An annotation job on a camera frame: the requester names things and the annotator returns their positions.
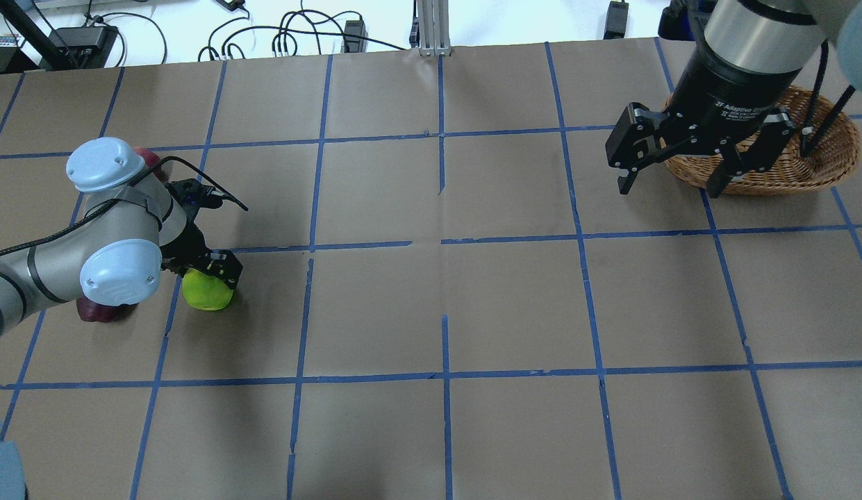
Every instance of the grid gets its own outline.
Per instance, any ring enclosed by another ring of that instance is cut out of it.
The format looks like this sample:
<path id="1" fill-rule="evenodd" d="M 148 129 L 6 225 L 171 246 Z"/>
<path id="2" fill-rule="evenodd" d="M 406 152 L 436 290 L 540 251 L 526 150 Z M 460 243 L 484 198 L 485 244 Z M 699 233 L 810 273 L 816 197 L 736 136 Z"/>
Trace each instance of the grid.
<path id="1" fill-rule="evenodd" d="M 672 76 L 665 62 L 665 55 L 658 39 L 656 42 L 656 50 L 659 54 L 659 59 L 662 63 L 663 76 L 670 91 L 673 91 Z M 150 401 L 147 408 L 147 415 L 142 428 L 142 437 L 138 452 L 138 461 L 136 461 L 135 471 L 133 471 L 133 480 L 130 491 L 130 498 L 138 496 L 139 481 L 141 478 L 142 464 L 144 463 L 144 455 L 146 453 L 147 444 L 150 438 L 151 421 L 154 416 L 154 408 L 158 393 L 162 388 L 170 387 L 194 387 L 194 386 L 234 386 L 234 385 L 272 385 L 272 384 L 289 384 L 294 386 L 295 398 L 292 415 L 291 441 L 289 443 L 290 453 L 288 459 L 287 470 L 287 498 L 292 497 L 293 484 L 295 475 L 297 475 L 297 439 L 300 424 L 301 411 L 301 391 L 304 384 L 328 384 L 328 383 L 366 383 L 366 382 L 386 382 L 386 381 L 409 381 L 409 380 L 441 380 L 443 382 L 443 420 L 445 423 L 443 440 L 445 448 L 445 478 L 446 478 L 446 497 L 447 499 L 455 497 L 453 487 L 453 440 L 452 440 L 452 419 L 451 419 L 451 395 L 450 383 L 455 379 L 467 378 L 517 378 L 517 377 L 548 377 L 548 376 L 587 376 L 597 377 L 599 380 L 599 401 L 602 407 L 602 415 L 600 420 L 603 424 L 604 435 L 606 440 L 606 451 L 608 452 L 609 471 L 611 472 L 611 480 L 614 496 L 617 499 L 622 498 L 622 488 L 619 480 L 618 457 L 615 452 L 614 433 L 618 433 L 618 429 L 614 429 L 611 423 L 611 415 L 609 414 L 608 388 L 606 388 L 606 377 L 613 374 L 683 374 L 683 373 L 711 373 L 711 372 L 747 372 L 754 386 L 755 397 L 761 413 L 761 421 L 767 436 L 768 445 L 773 459 L 773 466 L 776 469 L 779 486 L 785 498 L 792 498 L 790 493 L 790 484 L 786 480 L 786 474 L 783 470 L 782 461 L 780 458 L 777 439 L 774 437 L 774 431 L 768 417 L 768 407 L 761 389 L 759 381 L 759 373 L 762 371 L 772 370 L 803 370 L 815 368 L 851 368 L 862 367 L 862 360 L 848 361 L 809 361 L 809 362 L 782 362 L 782 363 L 757 363 L 752 355 L 752 348 L 747 344 L 745 326 L 743 323 L 742 311 L 739 307 L 736 291 L 733 288 L 730 269 L 725 251 L 722 246 L 722 235 L 735 234 L 755 234 L 755 233 L 780 233 L 780 232 L 809 232 L 809 231 L 847 231 L 850 234 L 859 253 L 860 262 L 862 262 L 862 241 L 859 237 L 859 232 L 862 231 L 862 224 L 854 224 L 850 218 L 849 212 L 844 206 L 843 200 L 837 190 L 831 189 L 834 202 L 843 216 L 843 225 L 818 225 L 818 226 L 795 226 L 795 227 L 764 227 L 764 228 L 718 228 L 711 210 L 711 204 L 704 193 L 700 190 L 700 202 L 706 213 L 706 218 L 709 224 L 708 228 L 694 228 L 693 230 L 685 231 L 622 231 L 622 232 L 592 232 L 583 231 L 583 226 L 580 218 L 579 208 L 577 206 L 577 194 L 574 187 L 573 168 L 571 167 L 570 146 L 567 143 L 567 133 L 595 130 L 611 130 L 611 124 L 591 124 L 590 126 L 566 126 L 564 120 L 564 111 L 561 103 L 561 92 L 558 88 L 558 75 L 555 68 L 554 58 L 550 45 L 546 42 L 545 53 L 547 56 L 547 66 L 550 70 L 551 85 L 554 89 L 555 106 L 557 108 L 558 126 L 557 127 L 542 127 L 531 129 L 508 129 L 508 130 L 487 130 L 487 131 L 463 131 L 463 132 L 446 132 L 446 117 L 444 110 L 444 69 L 446 60 L 440 58 L 437 64 L 438 77 L 438 97 L 439 97 L 439 133 L 424 133 L 424 134 L 405 134 L 405 135 L 383 135 L 383 136 L 367 136 L 367 137 L 346 137 L 346 138 L 331 138 L 326 136 L 326 115 L 329 110 L 329 88 L 333 75 L 333 61 L 335 57 L 329 56 L 326 58 L 326 73 L 325 85 L 323 89 L 322 99 L 322 118 L 320 118 L 320 133 L 317 139 L 306 140 L 269 140 L 269 142 L 228 142 L 214 143 L 212 135 L 215 129 L 215 120 L 217 120 L 218 107 L 222 98 L 222 88 L 224 88 L 224 79 L 227 71 L 227 62 L 224 61 L 220 70 L 220 77 L 217 83 L 217 91 L 215 92 L 215 101 L 212 108 L 211 120 L 208 125 L 208 134 L 206 134 L 205 142 L 201 144 L 189 144 L 179 146 L 161 146 L 152 148 L 154 151 L 201 151 L 201 161 L 199 163 L 200 170 L 204 170 L 206 166 L 206 158 L 211 149 L 230 149 L 244 148 L 255 146 L 283 146 L 295 144 L 314 144 L 317 145 L 317 161 L 315 168 L 314 189 L 313 189 L 313 206 L 311 206 L 310 215 L 310 243 L 306 246 L 293 247 L 247 247 L 236 248 L 237 253 L 268 253 L 268 252 L 309 252 L 311 255 L 317 252 L 326 250 L 345 250 L 345 249 L 368 249 L 368 248 L 384 248 L 384 247 L 408 247 L 412 241 L 378 241 L 371 243 L 335 243 L 335 244 L 318 244 L 317 243 L 317 211 L 319 211 L 320 192 L 322 192 L 322 169 L 323 169 L 323 152 L 326 144 L 340 142 L 378 142 L 378 140 L 418 140 L 425 139 L 433 135 L 438 136 L 439 158 L 440 158 L 440 192 L 446 187 L 446 139 L 449 137 L 465 137 L 465 136 L 489 136 L 489 135 L 509 135 L 509 134 L 533 134 L 533 133 L 558 133 L 561 139 L 562 156 L 565 167 L 566 181 L 568 194 L 570 194 L 570 208 L 572 212 L 574 233 L 570 234 L 551 234 L 541 236 L 524 236 L 524 237 L 476 237 L 476 238 L 443 238 L 440 244 L 443 246 L 457 246 L 457 244 L 501 244 L 501 243 L 516 243 L 530 241 L 576 241 L 579 262 L 581 266 L 582 285 L 584 291 L 584 301 L 586 301 L 587 313 L 590 323 L 590 333 L 592 333 L 593 352 L 595 352 L 595 367 L 593 368 L 574 368 L 574 369 L 553 369 L 553 370 L 487 370 L 487 371 L 452 371 L 450 370 L 450 351 L 449 351 L 449 317 L 444 314 L 440 321 L 440 341 L 442 354 L 442 369 L 436 372 L 418 372 L 418 373 L 396 373 L 396 374 L 370 374 L 370 376 L 304 376 L 304 358 L 306 357 L 306 346 L 308 339 L 308 323 L 310 317 L 310 297 L 311 289 L 313 289 L 313 272 L 314 259 L 311 257 L 308 260 L 306 288 L 304 288 L 304 309 L 301 316 L 301 337 L 298 349 L 297 358 L 297 374 L 289 377 L 262 377 L 262 378 L 234 378 L 234 379 L 186 379 L 186 380 L 165 380 L 162 378 L 163 367 L 168 348 L 168 332 L 170 332 L 174 320 L 174 311 L 176 311 L 177 300 L 180 292 L 180 279 L 174 286 L 173 299 L 169 305 L 169 313 L 167 317 L 166 336 L 160 348 L 160 354 L 156 362 L 155 374 L 152 380 L 139 381 L 110 381 L 110 382 L 75 382 L 75 383 L 25 383 L 24 378 L 30 364 L 33 351 L 39 340 L 39 333 L 44 322 L 44 311 L 40 313 L 38 322 L 36 323 L 33 335 L 31 336 L 30 344 L 24 363 L 22 363 L 17 382 L 9 384 L 0 384 L 0 390 L 3 392 L 12 392 L 11 402 L 6 412 L 4 424 L 0 433 L 0 438 L 4 438 L 8 425 L 14 417 L 15 404 L 17 398 L 24 390 L 37 389 L 82 389 L 82 388 L 131 388 L 141 387 L 151 390 Z M 109 107 L 106 111 L 106 117 L 101 126 L 100 136 L 106 134 L 107 126 L 110 123 L 110 116 L 113 113 L 113 108 L 116 104 L 116 98 L 119 94 L 119 89 L 122 87 L 122 81 L 125 76 L 125 69 L 119 71 L 117 82 L 113 90 L 113 97 L 110 99 Z M 15 105 L 17 96 L 20 92 L 25 75 L 21 75 L 17 82 L 14 94 L 5 110 L 0 124 L 0 134 L 5 127 L 8 116 Z M 854 119 L 862 120 L 862 114 L 854 115 Z M 0 155 L 0 159 L 15 159 L 15 158 L 50 158 L 50 156 L 68 156 L 68 151 L 60 152 L 44 152 L 44 153 L 22 153 Z M 81 204 L 81 196 L 73 210 L 71 221 L 75 221 L 78 215 L 79 205 Z M 744 347 L 745 363 L 743 364 L 717 364 L 717 365 L 695 365 L 695 366 L 651 366 L 651 367 L 607 367 L 603 362 L 602 346 L 598 336 L 598 326 L 595 316 L 595 294 L 593 294 L 592 278 L 588 260 L 586 257 L 586 241 L 587 240 L 605 240 L 606 238 L 675 238 L 683 236 L 710 236 L 713 241 L 713 246 L 716 250 L 719 259 L 720 270 L 722 270 L 724 285 L 729 294 L 730 306 L 733 311 L 733 316 L 736 320 L 736 327 L 740 339 L 739 341 Z"/>

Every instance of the wicker basket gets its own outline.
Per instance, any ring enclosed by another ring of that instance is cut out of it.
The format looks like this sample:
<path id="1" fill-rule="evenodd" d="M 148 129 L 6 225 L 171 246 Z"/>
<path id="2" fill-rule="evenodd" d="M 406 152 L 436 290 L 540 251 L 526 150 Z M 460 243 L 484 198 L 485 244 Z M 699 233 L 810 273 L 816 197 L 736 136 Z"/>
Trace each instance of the wicker basket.
<path id="1" fill-rule="evenodd" d="M 810 98 L 811 91 L 792 85 L 779 103 L 789 109 L 793 122 L 801 124 Z M 831 108 L 833 104 L 828 99 L 818 97 L 813 124 L 822 123 Z M 756 133 L 740 142 L 739 151 L 748 149 L 757 137 Z M 859 130 L 847 115 L 841 113 L 808 158 L 800 156 L 799 134 L 795 134 L 770 171 L 764 174 L 750 172 L 730 183 L 724 192 L 765 196 L 824 190 L 856 171 L 859 161 Z M 720 164 L 720 155 L 673 156 L 665 164 L 677 178 L 704 188 L 709 175 Z"/>

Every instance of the light blue joint cap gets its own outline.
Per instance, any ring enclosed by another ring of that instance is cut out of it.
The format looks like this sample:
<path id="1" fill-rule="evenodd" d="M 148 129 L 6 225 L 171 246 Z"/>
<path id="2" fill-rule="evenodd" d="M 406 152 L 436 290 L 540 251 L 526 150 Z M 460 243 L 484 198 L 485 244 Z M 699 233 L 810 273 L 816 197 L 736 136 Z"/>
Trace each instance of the light blue joint cap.
<path id="1" fill-rule="evenodd" d="M 125 183 L 144 169 L 144 158 L 122 139 L 101 137 L 82 144 L 66 161 L 66 177 L 83 193 Z"/>
<path id="2" fill-rule="evenodd" d="M 862 92 L 862 0 L 844 21 L 836 45 L 844 76 Z"/>
<path id="3" fill-rule="evenodd" d="M 0 498 L 24 500 L 25 492 L 24 464 L 17 452 L 17 445 L 10 441 L 0 441 Z"/>
<path id="4" fill-rule="evenodd" d="M 103 305 L 135 304 L 155 294 L 162 252 L 148 240 L 120 240 L 85 260 L 78 284 L 85 297 Z"/>

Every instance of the metal post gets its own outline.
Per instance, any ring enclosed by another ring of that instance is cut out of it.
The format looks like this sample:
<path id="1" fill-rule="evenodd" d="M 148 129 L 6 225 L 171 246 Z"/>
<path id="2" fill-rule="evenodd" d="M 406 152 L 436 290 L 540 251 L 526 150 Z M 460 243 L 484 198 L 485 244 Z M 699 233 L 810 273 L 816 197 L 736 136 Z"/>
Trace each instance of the metal post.
<path id="1" fill-rule="evenodd" d="M 30 42 L 36 51 L 39 51 L 49 69 L 73 69 L 71 61 L 44 35 L 15 0 L 0 0 L 0 14 L 17 28 L 20 35 Z"/>
<path id="2" fill-rule="evenodd" d="M 418 25 L 419 53 L 449 55 L 449 0 L 418 0 Z"/>

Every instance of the black cable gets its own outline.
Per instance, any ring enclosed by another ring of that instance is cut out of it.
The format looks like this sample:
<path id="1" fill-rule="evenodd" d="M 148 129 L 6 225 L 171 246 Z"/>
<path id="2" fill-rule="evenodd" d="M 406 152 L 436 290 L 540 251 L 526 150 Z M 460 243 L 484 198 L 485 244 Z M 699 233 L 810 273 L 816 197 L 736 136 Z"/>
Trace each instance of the black cable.
<path id="1" fill-rule="evenodd" d="M 208 51 L 209 59 L 215 60 L 215 56 L 217 56 L 217 51 L 214 48 L 212 48 L 211 39 L 213 37 L 215 37 L 215 34 L 217 34 L 217 32 L 220 31 L 221 28 L 224 28 L 224 26 L 227 26 L 231 22 L 237 22 L 238 20 L 249 20 L 249 18 L 238 17 L 238 18 L 233 18 L 233 19 L 227 20 L 227 22 L 222 23 L 221 26 L 218 26 L 217 28 L 215 28 L 214 31 L 212 31 L 211 34 L 208 35 L 208 45 L 206 45 L 206 47 L 211 48 L 211 50 Z"/>
<path id="2" fill-rule="evenodd" d="M 231 48 L 233 48 L 233 47 L 236 47 L 236 49 L 240 51 L 240 57 L 241 57 L 242 59 L 246 59 L 246 53 L 244 53 L 244 52 L 242 51 L 242 47 L 240 47 L 240 45 L 237 45 L 237 44 L 227 44 L 227 56 L 228 56 L 228 57 L 230 57 L 230 59 L 233 59 L 233 51 L 231 51 L 231 50 L 230 50 L 230 49 L 231 49 Z"/>
<path id="3" fill-rule="evenodd" d="M 802 146 L 802 151 L 806 151 L 808 146 L 806 145 L 806 141 L 808 140 L 808 134 L 804 131 L 806 128 L 811 126 L 811 120 L 814 117 L 814 112 L 817 110 L 817 98 L 819 97 L 820 89 L 822 88 L 822 80 L 825 77 L 825 67 L 827 67 L 829 63 L 829 42 L 824 41 L 820 45 L 820 63 L 817 68 L 817 79 L 814 81 L 814 88 L 811 91 L 811 100 L 808 102 L 808 112 L 804 115 L 804 123 L 802 124 L 802 133 L 800 133 L 800 146 Z"/>
<path id="4" fill-rule="evenodd" d="M 41 12 L 41 9 L 39 9 L 39 6 L 37 6 L 35 2 L 33 2 L 33 8 L 36 10 L 37 13 L 39 13 L 39 16 L 42 18 L 42 20 L 44 20 L 44 24 L 46 24 L 51 29 L 51 31 L 56 33 L 57 39 L 60 40 L 61 44 L 63 45 L 63 48 L 66 49 L 66 59 L 68 59 L 69 62 L 76 67 L 76 69 L 82 69 L 82 65 L 79 64 L 77 60 L 72 58 L 72 50 L 69 48 L 69 45 L 66 45 L 66 40 L 61 37 L 60 33 L 53 27 L 51 22 L 47 20 L 47 17 L 44 16 L 44 13 Z"/>
<path id="5" fill-rule="evenodd" d="M 196 56 L 196 61 L 198 63 L 202 63 L 202 53 L 204 53 L 205 51 L 208 51 L 208 56 L 211 57 L 211 60 L 215 60 L 215 57 L 221 59 L 221 54 L 218 54 L 215 48 L 202 47 L 201 49 L 199 49 L 199 55 Z"/>
<path id="6" fill-rule="evenodd" d="M 307 17 L 307 14 L 304 13 L 304 9 L 296 10 L 295 12 L 286 12 L 285 14 L 283 14 L 282 19 L 279 20 L 279 33 L 278 33 L 278 35 L 282 34 L 283 29 L 289 29 L 288 27 L 292 24 L 293 20 L 295 20 L 295 17 L 297 17 L 297 16 L 300 16 L 300 17 L 303 17 L 304 19 L 306 19 L 307 23 L 310 24 L 310 27 L 313 28 L 313 35 L 314 35 L 314 38 L 316 38 L 316 42 L 317 42 L 317 53 L 322 55 L 322 45 L 320 45 L 320 35 L 317 34 L 317 27 L 315 24 L 313 24 L 313 22 L 310 20 L 310 18 Z M 288 51 L 288 39 L 282 38 L 282 49 L 281 49 L 281 51 L 282 50 Z"/>
<path id="7" fill-rule="evenodd" d="M 119 66 L 122 66 L 122 61 L 123 61 L 123 59 L 125 59 L 125 56 L 128 55 L 129 49 L 128 49 L 128 47 L 125 47 L 125 37 L 122 37 L 122 32 L 119 31 L 118 28 L 116 28 L 116 34 L 119 35 L 119 40 L 122 41 L 122 53 L 119 54 L 119 60 L 116 61 L 116 66 L 114 66 L 114 67 L 119 67 Z"/>
<path id="8" fill-rule="evenodd" d="M 321 16 L 325 17 L 326 19 L 313 20 L 310 18 L 310 16 L 306 15 L 307 13 L 317 13 L 317 14 L 320 14 Z M 281 32 L 277 33 L 277 35 L 275 35 L 275 37 L 273 37 L 273 39 L 271 41 L 271 50 L 273 51 L 273 55 L 276 55 L 278 53 L 280 53 L 280 54 L 288 53 L 288 38 L 292 38 L 292 42 L 295 46 L 293 51 L 292 51 L 292 55 L 298 54 L 297 38 L 295 38 L 295 36 L 291 35 L 290 33 L 284 34 L 285 29 L 287 29 L 287 28 L 291 29 L 291 28 L 289 28 L 289 26 L 291 25 L 292 20 L 294 20 L 294 18 L 296 16 L 300 16 L 300 17 L 303 17 L 304 19 L 306 19 L 307 22 L 310 23 L 310 27 L 313 28 L 313 35 L 314 35 L 314 37 L 316 37 L 316 42 L 317 42 L 317 53 L 322 54 L 322 45 L 320 44 L 320 35 L 317 34 L 317 28 L 316 28 L 316 26 L 319 26 L 320 24 L 325 24 L 327 22 L 335 23 L 335 25 L 338 27 L 338 31 L 341 34 L 342 42 L 345 42 L 345 44 L 346 44 L 347 38 L 345 37 L 345 31 L 344 31 L 344 29 L 341 28 L 341 25 L 339 25 L 338 22 L 335 20 L 336 18 L 339 18 L 345 14 L 356 14 L 357 17 L 360 18 L 360 20 L 363 19 L 363 14 L 356 12 L 355 10 L 343 10 L 342 12 L 336 13 L 333 16 L 329 16 L 329 14 L 326 14 L 325 12 L 320 12 L 319 10 L 313 10 L 313 9 L 301 9 L 301 10 L 298 10 L 298 12 L 286 12 L 284 14 L 284 16 L 282 16 L 282 19 L 279 20 L 279 26 L 281 27 Z"/>
<path id="9" fill-rule="evenodd" d="M 162 31 L 162 28 L 160 28 L 153 19 L 134 12 L 108 12 L 106 14 L 94 16 L 92 19 L 100 19 L 100 22 L 103 22 L 103 20 L 106 19 L 107 16 L 133 16 L 135 18 L 141 18 L 148 20 L 148 22 L 151 22 L 151 24 L 156 27 L 158 35 L 162 38 L 162 60 L 160 64 L 165 64 L 165 61 L 168 60 L 168 41 L 165 39 L 165 33 Z"/>
<path id="10" fill-rule="evenodd" d="M 27 248 L 37 247 L 40 244 L 48 244 L 48 243 L 51 243 L 52 241 L 59 240 L 60 238 L 63 238 L 66 235 L 70 234 L 72 231 L 78 230 L 78 228 L 81 228 L 85 224 L 88 224 L 88 222 L 94 221 L 94 219 L 100 217 L 101 215 L 104 215 L 104 213 L 109 212 L 110 209 L 116 205 L 116 203 L 119 203 L 119 199 L 108 199 L 108 200 L 106 200 L 106 202 L 101 203 L 99 208 L 94 210 L 94 212 L 89 213 L 89 215 L 85 216 L 85 218 L 83 218 L 81 221 L 76 222 L 75 224 L 69 226 L 65 230 L 58 231 L 49 237 L 40 238 L 40 240 L 33 240 L 33 241 L 28 241 L 27 243 L 15 244 L 13 247 L 8 247 L 8 248 L 5 248 L 4 250 L 0 250 L 0 257 L 7 256 L 9 253 L 14 253 L 14 252 L 19 252 L 21 250 L 25 250 Z"/>
<path id="11" fill-rule="evenodd" d="M 853 97 L 854 92 L 856 92 L 856 88 L 853 85 L 848 85 L 844 92 L 841 92 L 841 97 L 838 98 L 838 102 L 835 103 L 835 106 L 829 110 L 829 113 L 825 118 L 822 118 L 822 123 L 817 129 L 817 133 L 814 134 L 814 138 L 811 139 L 811 143 L 808 144 L 808 148 L 802 149 L 802 158 L 808 158 L 814 149 L 817 149 L 819 142 L 822 139 L 822 136 L 829 130 L 829 127 L 837 120 L 838 114 L 843 110 L 844 105 L 850 101 L 850 98 Z"/>
<path id="12" fill-rule="evenodd" d="M 225 190 L 224 187 L 222 187 L 220 184 L 216 183 L 214 179 L 212 179 L 211 177 L 208 176 L 208 174 L 200 172 L 199 168 L 196 167 L 196 165 L 193 165 L 191 162 L 188 162 L 183 158 L 179 158 L 179 156 L 166 156 L 166 158 L 160 159 L 160 161 L 156 162 L 155 165 L 152 165 L 152 167 L 150 167 L 149 169 L 147 169 L 147 170 L 143 171 L 141 174 L 138 174 L 135 177 L 133 177 L 133 179 L 131 179 L 131 181 L 128 182 L 129 186 L 137 185 L 140 181 L 146 179 L 146 177 L 148 177 L 148 175 L 153 174 L 155 171 L 160 169 L 162 167 L 162 165 L 167 164 L 170 161 L 176 161 L 178 163 L 182 163 L 182 164 L 186 165 L 186 167 L 189 167 L 190 169 L 192 169 L 192 171 L 195 171 L 197 174 L 202 175 L 202 177 L 204 177 L 205 180 L 208 181 L 211 185 L 215 186 L 222 193 L 224 193 L 225 195 L 230 197 L 230 200 L 233 203 L 236 203 L 236 205 L 240 206 L 240 208 L 242 208 L 244 211 L 249 212 L 249 208 L 247 206 L 243 205 L 243 202 L 241 202 L 239 199 L 237 199 L 237 197 L 233 196 L 233 194 L 231 194 L 230 191 Z M 108 199 L 105 202 L 100 203 L 100 205 L 98 205 L 96 208 L 93 208 L 92 209 L 93 211 L 89 212 L 84 218 L 82 218 L 81 221 L 78 221 L 75 224 L 72 224 L 68 228 L 65 228 L 65 230 L 57 231 L 56 233 L 52 234 L 49 237 L 43 237 L 43 238 L 40 238 L 39 240 L 28 241 L 27 243 L 15 244 L 13 247 L 8 247 L 8 248 L 5 248 L 4 250 L 0 250 L 0 257 L 7 256 L 9 253 L 19 252 L 21 250 L 27 250 L 27 248 L 37 247 L 40 244 L 48 244 L 48 243 L 51 243 L 52 241 L 59 240 L 60 238 L 63 238 L 66 235 L 72 233 L 72 231 L 78 230 L 78 228 L 81 228 L 85 224 L 88 224 L 88 222 L 94 221 L 94 219 L 100 217 L 101 215 L 104 215 L 104 213 L 109 212 L 110 209 L 113 208 L 113 206 L 116 206 L 116 203 L 119 203 L 119 202 L 120 202 L 119 199 Z"/>
<path id="13" fill-rule="evenodd" d="M 239 31 L 235 31 L 235 32 L 233 32 L 233 34 L 231 34 L 231 35 L 230 35 L 230 37 L 227 37 L 227 38 L 225 39 L 224 43 L 223 43 L 223 44 L 221 44 L 221 48 L 223 49 L 224 47 L 226 47 L 226 45 L 230 42 L 230 40 L 231 40 L 231 39 L 233 39 L 234 37 L 236 37 L 236 35 L 239 35 L 240 33 L 244 33 L 244 32 L 246 32 L 246 31 L 252 31 L 252 29 L 279 29 L 279 26 L 266 26 L 266 25 L 262 25 L 262 26 L 249 26 L 249 28 L 243 28 L 243 29 L 240 29 Z M 313 32 L 312 32 L 312 31 L 300 31 L 300 29 L 291 29 L 291 28 L 289 28 L 287 31 L 290 31 L 290 32 L 292 32 L 292 33 L 300 33 L 300 34 L 304 34 L 304 35 L 312 35 L 312 34 L 313 34 Z M 319 33 L 319 35 L 329 35 L 329 37 L 341 37 L 341 34 L 339 34 L 339 33 L 323 33 L 323 32 L 320 32 L 320 33 Z M 347 37 L 348 37 L 348 38 L 356 38 L 356 39 L 358 39 L 358 40 L 366 40 L 367 42 L 374 42 L 375 44 L 384 45 L 385 47 L 390 47 L 390 48 L 392 48 L 392 49 L 397 49 L 398 51 L 405 51 L 405 50 L 406 50 L 406 49 L 405 49 L 405 48 L 403 48 L 403 47 L 398 47 L 398 45 L 388 44 L 388 42 L 382 42 L 382 41 L 380 41 L 380 40 L 376 40 L 376 39 L 374 39 L 374 38 L 362 37 L 362 35 L 348 35 Z"/>
<path id="14" fill-rule="evenodd" d="M 91 20 L 91 4 L 94 3 L 94 0 L 88 0 L 88 9 L 85 10 L 85 24 L 82 26 L 87 26 L 89 20 Z"/>
<path id="15" fill-rule="evenodd" d="M 160 169 L 160 167 L 162 167 L 162 165 L 167 164 L 169 161 L 176 161 L 176 162 L 178 162 L 178 163 L 183 163 L 184 165 L 186 165 L 186 167 L 189 167 L 189 168 L 190 168 L 190 170 L 192 170 L 192 171 L 194 171 L 196 174 L 199 174 L 199 175 L 201 175 L 202 177 L 204 177 L 204 178 L 205 178 L 205 180 L 206 180 L 206 181 L 208 181 L 208 183 L 209 183 L 209 184 L 211 184 L 212 186 L 215 186 L 218 190 L 220 190 L 220 191 L 221 191 L 221 193 L 224 193 L 225 195 L 227 195 L 228 197 L 230 197 L 230 200 L 231 200 L 233 203 L 236 203 L 236 205 L 240 206 L 240 208 L 241 208 L 241 209 L 243 209 L 243 210 L 244 210 L 244 211 L 246 211 L 246 212 L 249 212 L 249 208 L 248 208 L 247 206 L 245 206 L 245 205 L 244 205 L 244 203 L 240 201 L 240 199 L 238 199 L 237 197 L 233 196 L 233 193 L 230 193 L 230 191 L 225 190 L 225 189 L 224 189 L 224 186 L 222 186 L 221 184 L 216 183 L 214 179 L 212 179 L 211 177 L 209 177 L 209 176 L 208 176 L 208 174 L 206 174 L 205 172 L 199 171 L 199 168 L 198 168 L 198 167 L 196 167 L 196 165 L 193 165 L 191 162 L 188 162 L 188 161 L 186 161 L 186 160 L 185 160 L 185 159 L 183 159 L 183 158 L 180 158 L 180 156 L 165 156 L 164 158 L 160 159 L 160 161 L 158 161 L 158 162 L 157 162 L 157 164 L 152 165 L 152 167 L 150 168 L 150 170 L 146 171 L 146 173 L 145 173 L 145 174 L 152 174 L 153 172 L 155 172 L 155 171 L 157 171 L 158 169 Z"/>
<path id="16" fill-rule="evenodd" d="M 293 51 L 292 51 L 292 55 L 298 55 L 298 39 L 297 39 L 297 38 L 295 38 L 295 35 L 292 35 L 292 34 L 291 34 L 291 33 L 289 33 L 289 32 L 285 32 L 285 34 L 283 34 L 283 36 L 284 36 L 284 37 L 291 37 L 291 38 L 292 38 L 292 44 L 294 45 L 294 49 L 293 49 Z M 270 42 L 270 50 L 272 50 L 272 51 L 273 51 L 273 55 L 274 55 L 274 56 L 276 56 L 276 55 L 277 55 L 277 53 L 279 53 L 279 55 L 283 55 L 283 54 L 284 54 L 284 52 L 282 51 L 282 46 L 279 44 L 279 33 L 277 33 L 277 34 L 276 34 L 276 37 L 273 37 L 273 39 L 271 40 L 271 42 Z"/>

